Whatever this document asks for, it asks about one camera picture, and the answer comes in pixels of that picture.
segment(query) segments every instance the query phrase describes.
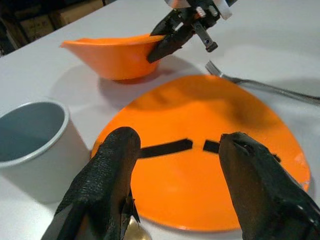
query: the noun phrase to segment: metal screw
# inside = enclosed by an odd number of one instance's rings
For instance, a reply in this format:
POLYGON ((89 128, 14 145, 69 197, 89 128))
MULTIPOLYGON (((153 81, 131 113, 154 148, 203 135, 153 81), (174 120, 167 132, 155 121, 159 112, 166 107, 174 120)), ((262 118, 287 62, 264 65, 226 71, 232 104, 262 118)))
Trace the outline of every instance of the metal screw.
POLYGON ((217 11, 217 10, 215 9, 215 7, 212 6, 212 5, 209 6, 209 11, 210 11, 210 13, 212 14, 212 16, 214 16, 214 17, 216 17, 216 16, 219 15, 218 11, 217 11))
POLYGON ((206 17, 207 14, 206 14, 205 10, 203 10, 202 7, 197 6, 197 7, 195 8, 195 10, 196 10, 196 12, 199 14, 200 18, 205 18, 205 17, 206 17))

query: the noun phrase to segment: orange plastic dish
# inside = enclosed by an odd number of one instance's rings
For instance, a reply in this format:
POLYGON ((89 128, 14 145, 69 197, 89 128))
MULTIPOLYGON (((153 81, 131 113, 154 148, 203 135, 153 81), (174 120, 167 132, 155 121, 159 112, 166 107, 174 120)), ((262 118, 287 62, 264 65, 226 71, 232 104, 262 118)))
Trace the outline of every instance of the orange plastic dish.
POLYGON ((152 73, 159 61, 149 63, 147 56, 164 36, 149 34, 126 38, 82 38, 61 45, 89 65, 100 77, 127 80, 152 73))
POLYGON ((206 140, 241 131, 266 145, 307 190, 310 170, 294 136, 260 100, 229 81, 210 75, 185 76, 134 100, 105 127, 134 128, 142 147, 188 138, 192 149, 142 158, 132 174, 139 214, 153 222, 191 231, 239 228, 217 154, 203 151, 206 140))

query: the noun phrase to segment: black robotic claw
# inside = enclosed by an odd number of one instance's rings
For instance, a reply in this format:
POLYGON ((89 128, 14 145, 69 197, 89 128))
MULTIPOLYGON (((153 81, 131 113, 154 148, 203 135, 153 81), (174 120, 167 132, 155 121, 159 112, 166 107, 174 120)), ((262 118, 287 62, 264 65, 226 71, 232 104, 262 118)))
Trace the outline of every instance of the black robotic claw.
POLYGON ((110 133, 71 183, 42 240, 122 240, 130 217, 139 221, 130 187, 139 154, 132 128, 110 133))
POLYGON ((269 150, 224 134, 220 164, 244 240, 319 240, 320 209, 269 150))
MULTIPOLYGON (((147 56, 149 63, 174 53, 194 35, 197 34, 208 52, 218 47, 207 33, 221 17, 219 6, 214 0, 184 0, 189 7, 173 9, 153 29, 151 36, 165 35, 147 56)), ((237 0, 220 0, 231 6, 237 0)))

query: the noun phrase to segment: table surface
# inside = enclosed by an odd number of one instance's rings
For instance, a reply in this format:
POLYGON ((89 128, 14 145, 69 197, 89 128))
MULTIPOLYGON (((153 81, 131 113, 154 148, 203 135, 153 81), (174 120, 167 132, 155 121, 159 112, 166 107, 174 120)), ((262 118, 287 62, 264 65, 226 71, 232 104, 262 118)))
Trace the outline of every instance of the table surface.
MULTIPOLYGON (((239 0, 233 16, 208 32, 219 48, 207 53, 197 36, 164 58, 140 84, 100 79, 65 49, 64 40, 149 33, 171 10, 163 0, 118 0, 0 58, 0 115, 28 101, 54 98, 68 105, 88 149, 115 114, 142 93, 175 78, 207 73, 212 60, 225 73, 320 96, 320 1, 239 0)), ((309 194, 320 204, 320 109, 246 88, 288 125, 309 162, 309 194)), ((40 239, 57 203, 42 205, 0 176, 0 239, 40 239)), ((240 240, 241 231, 195 233, 142 221, 153 240, 240 240)))

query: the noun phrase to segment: white cup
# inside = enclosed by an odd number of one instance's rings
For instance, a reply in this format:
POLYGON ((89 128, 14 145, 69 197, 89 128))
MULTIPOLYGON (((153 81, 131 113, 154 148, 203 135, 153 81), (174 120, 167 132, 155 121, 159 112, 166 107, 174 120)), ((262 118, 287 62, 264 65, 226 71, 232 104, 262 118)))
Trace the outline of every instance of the white cup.
POLYGON ((0 174, 38 202, 60 201, 89 159, 57 101, 26 103, 0 117, 0 174))

